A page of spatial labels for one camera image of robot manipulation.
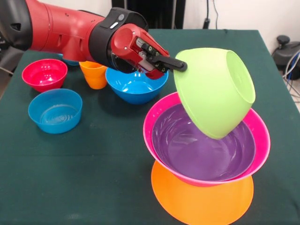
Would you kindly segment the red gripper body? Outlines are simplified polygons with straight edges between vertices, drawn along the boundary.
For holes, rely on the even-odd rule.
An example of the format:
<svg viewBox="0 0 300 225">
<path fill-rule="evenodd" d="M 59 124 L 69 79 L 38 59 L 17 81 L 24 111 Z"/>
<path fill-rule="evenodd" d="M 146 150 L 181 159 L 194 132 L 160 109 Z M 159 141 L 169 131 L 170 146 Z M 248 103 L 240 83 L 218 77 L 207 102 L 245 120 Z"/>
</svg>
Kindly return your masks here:
<svg viewBox="0 0 300 225">
<path fill-rule="evenodd" d="M 137 25 L 129 23 L 117 29 L 112 36 L 111 48 L 115 56 L 150 79 L 159 79 L 168 71 L 162 62 L 153 63 L 150 60 L 159 55 L 168 57 L 169 52 Z"/>
</svg>

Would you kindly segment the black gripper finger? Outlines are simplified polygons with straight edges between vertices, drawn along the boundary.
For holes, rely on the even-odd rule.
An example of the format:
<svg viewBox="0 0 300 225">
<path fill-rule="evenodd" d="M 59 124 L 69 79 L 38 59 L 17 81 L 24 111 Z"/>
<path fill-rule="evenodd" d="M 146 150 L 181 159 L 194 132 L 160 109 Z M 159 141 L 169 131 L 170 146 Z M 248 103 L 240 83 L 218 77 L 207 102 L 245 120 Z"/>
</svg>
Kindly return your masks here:
<svg viewBox="0 0 300 225">
<path fill-rule="evenodd" d="M 146 60 L 154 66 L 155 69 L 166 72 L 167 70 L 176 70 L 180 72 L 184 72 L 187 70 L 188 65 L 186 62 L 183 62 L 181 60 L 169 57 L 169 56 L 163 56 L 163 55 L 148 55 L 146 57 Z"/>
</svg>

